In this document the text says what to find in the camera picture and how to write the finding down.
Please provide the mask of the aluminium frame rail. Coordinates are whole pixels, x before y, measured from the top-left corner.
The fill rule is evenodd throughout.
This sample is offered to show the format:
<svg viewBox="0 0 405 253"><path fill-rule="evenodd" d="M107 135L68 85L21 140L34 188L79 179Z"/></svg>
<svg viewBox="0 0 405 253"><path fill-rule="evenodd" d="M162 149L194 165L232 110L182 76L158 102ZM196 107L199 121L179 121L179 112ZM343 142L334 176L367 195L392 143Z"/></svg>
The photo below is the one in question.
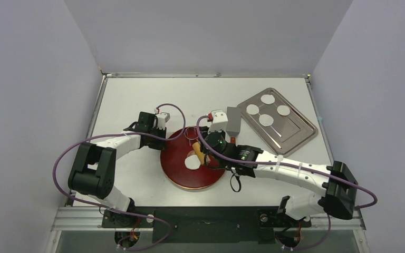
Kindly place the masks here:
<svg viewBox="0 0 405 253"><path fill-rule="evenodd" d="M222 218L220 215L215 215L212 218L203 218L197 215L184 215L179 218L172 216L171 218L163 218L164 221L172 225L173 228L179 229L185 226L195 225L203 228L214 227L215 225L227 225L232 228L246 227L246 223L252 223L253 225L260 225L262 222L259 219L258 211L256 207L247 207L247 211L251 212L248 218L243 216L242 218L234 218L232 221L228 221ZM133 225L123 226L119 224L114 218L110 218L108 215L103 214L103 210L99 208L91 207L64 207L59 208L54 222L52 225L52 231L153 231L154 225L160 225L166 227L162 222L156 222L153 217L158 218L159 214L166 213L165 209L159 211L154 209L148 211L146 215L148 218L141 218L140 223L134 222ZM341 220L338 218L328 218L326 214L317 214L310 217L309 221L302 221L303 228L309 228L314 230L327 229L328 224L331 225L332 230L364 230L365 224L358 212L353 214L351 220Z"/></svg>

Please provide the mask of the rectangular steel tray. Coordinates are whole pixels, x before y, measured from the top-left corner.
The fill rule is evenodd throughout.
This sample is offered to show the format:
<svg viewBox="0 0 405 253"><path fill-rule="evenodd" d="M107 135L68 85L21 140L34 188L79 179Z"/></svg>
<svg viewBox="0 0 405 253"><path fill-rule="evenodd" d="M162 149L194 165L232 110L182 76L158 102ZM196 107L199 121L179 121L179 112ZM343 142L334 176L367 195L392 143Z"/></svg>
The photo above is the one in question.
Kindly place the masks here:
<svg viewBox="0 0 405 253"><path fill-rule="evenodd" d="M274 104L264 104L261 96L273 95ZM259 107L259 114L249 115L246 107L255 104ZM279 105L287 105L291 109L288 116L277 113ZM257 133L274 153L288 157L318 135L317 127L274 88L266 88L237 105L241 109L242 119ZM272 126L263 127L259 123L259 116L268 114L274 118Z"/></svg>

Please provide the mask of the white dumpling wrapper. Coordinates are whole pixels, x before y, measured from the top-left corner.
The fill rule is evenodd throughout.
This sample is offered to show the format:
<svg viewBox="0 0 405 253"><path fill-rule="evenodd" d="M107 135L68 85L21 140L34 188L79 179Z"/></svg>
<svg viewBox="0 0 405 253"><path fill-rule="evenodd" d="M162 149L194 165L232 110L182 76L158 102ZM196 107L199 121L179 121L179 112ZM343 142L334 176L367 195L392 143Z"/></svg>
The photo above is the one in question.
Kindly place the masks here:
<svg viewBox="0 0 405 253"><path fill-rule="evenodd" d="M257 105L255 105L255 104L249 104L249 105L246 107L246 112L247 112L249 115L256 115L256 114L259 114L259 107L258 107Z"/></svg>
<svg viewBox="0 0 405 253"><path fill-rule="evenodd" d="M287 105L279 105L277 113L281 116L288 116L291 113L291 109Z"/></svg>
<svg viewBox="0 0 405 253"><path fill-rule="evenodd" d="M275 98L273 95L270 94L264 94L261 96L261 102L267 105L274 104L275 103Z"/></svg>
<svg viewBox="0 0 405 253"><path fill-rule="evenodd" d="M261 114L259 116L259 123L263 127L270 127L274 123L274 118L272 116L268 115L268 114Z"/></svg>

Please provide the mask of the round red lacquer tray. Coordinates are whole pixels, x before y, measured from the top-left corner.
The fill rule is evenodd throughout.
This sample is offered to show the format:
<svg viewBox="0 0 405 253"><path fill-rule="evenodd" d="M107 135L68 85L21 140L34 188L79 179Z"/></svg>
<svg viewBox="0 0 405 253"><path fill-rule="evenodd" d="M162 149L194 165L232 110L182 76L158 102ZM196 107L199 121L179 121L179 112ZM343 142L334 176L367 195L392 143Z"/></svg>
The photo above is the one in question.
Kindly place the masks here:
<svg viewBox="0 0 405 253"><path fill-rule="evenodd" d="M184 160L195 155L192 144L198 141L198 135L195 126L186 127L183 134L178 135L180 132L178 130L170 136L173 140L166 143L166 148L160 154L160 164L166 177L185 189L203 189L215 184L225 170L203 165L198 170L186 169Z"/></svg>

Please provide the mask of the wooden dough roller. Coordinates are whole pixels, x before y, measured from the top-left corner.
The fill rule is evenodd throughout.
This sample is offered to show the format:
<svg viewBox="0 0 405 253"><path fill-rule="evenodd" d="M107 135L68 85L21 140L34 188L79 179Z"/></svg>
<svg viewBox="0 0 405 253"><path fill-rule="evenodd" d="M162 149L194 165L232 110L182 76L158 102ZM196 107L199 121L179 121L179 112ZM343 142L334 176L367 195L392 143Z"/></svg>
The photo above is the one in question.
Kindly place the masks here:
<svg viewBox="0 0 405 253"><path fill-rule="evenodd" d="M210 164L209 155L202 152L200 143L196 141L195 143L192 144L192 148L201 165L208 166Z"/></svg>

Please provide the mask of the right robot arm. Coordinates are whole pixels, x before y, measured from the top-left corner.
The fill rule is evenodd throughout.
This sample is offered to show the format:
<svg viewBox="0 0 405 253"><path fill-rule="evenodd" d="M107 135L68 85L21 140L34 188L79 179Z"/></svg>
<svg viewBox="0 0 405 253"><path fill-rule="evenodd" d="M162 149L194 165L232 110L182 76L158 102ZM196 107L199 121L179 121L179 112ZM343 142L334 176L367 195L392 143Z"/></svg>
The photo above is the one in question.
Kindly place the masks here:
<svg viewBox="0 0 405 253"><path fill-rule="evenodd" d="M237 180L241 176L275 179L309 191L306 195L282 198L276 211L281 224L290 225L319 213L342 220L352 219L357 181L345 163L299 162L257 147L229 143L224 131L211 132L207 126L198 131L203 162L207 158L215 159L215 169L230 171Z"/></svg>

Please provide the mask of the white dough piece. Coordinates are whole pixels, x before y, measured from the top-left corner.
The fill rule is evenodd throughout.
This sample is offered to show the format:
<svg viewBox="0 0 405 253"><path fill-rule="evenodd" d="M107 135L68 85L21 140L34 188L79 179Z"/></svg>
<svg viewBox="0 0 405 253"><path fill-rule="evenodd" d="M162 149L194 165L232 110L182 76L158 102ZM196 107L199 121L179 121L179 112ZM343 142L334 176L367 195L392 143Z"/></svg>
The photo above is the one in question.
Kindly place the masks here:
<svg viewBox="0 0 405 253"><path fill-rule="evenodd" d="M190 155L185 158L184 165L188 170L198 170L201 166L201 162L196 155Z"/></svg>

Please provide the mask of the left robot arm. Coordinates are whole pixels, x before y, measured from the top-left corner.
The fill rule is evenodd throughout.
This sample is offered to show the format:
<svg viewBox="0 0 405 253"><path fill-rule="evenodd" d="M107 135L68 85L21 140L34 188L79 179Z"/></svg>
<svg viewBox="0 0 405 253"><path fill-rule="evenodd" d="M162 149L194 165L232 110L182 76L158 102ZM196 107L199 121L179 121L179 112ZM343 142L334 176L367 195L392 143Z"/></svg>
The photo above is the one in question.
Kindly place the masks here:
<svg viewBox="0 0 405 253"><path fill-rule="evenodd" d="M135 204L115 185L116 161L131 151L149 147L166 147L167 112L140 112L138 120L122 130L120 137L98 143L80 144L68 179L68 186L80 194L88 195L98 203L117 209L110 218L124 227L136 224Z"/></svg>

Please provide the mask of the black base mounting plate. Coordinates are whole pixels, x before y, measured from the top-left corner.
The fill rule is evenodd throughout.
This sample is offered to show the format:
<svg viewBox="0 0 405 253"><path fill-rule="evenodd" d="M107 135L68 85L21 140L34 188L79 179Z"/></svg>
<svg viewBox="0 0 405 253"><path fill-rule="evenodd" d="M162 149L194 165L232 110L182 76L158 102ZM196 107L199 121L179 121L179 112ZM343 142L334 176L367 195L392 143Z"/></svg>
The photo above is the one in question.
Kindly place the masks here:
<svg viewBox="0 0 405 253"><path fill-rule="evenodd" d="M127 244L152 230L151 242L165 243L238 243L274 244L288 238L298 228L311 227L307 218L294 220L271 207L137 207L142 217L101 212L102 228L115 229L115 240L128 236Z"/></svg>

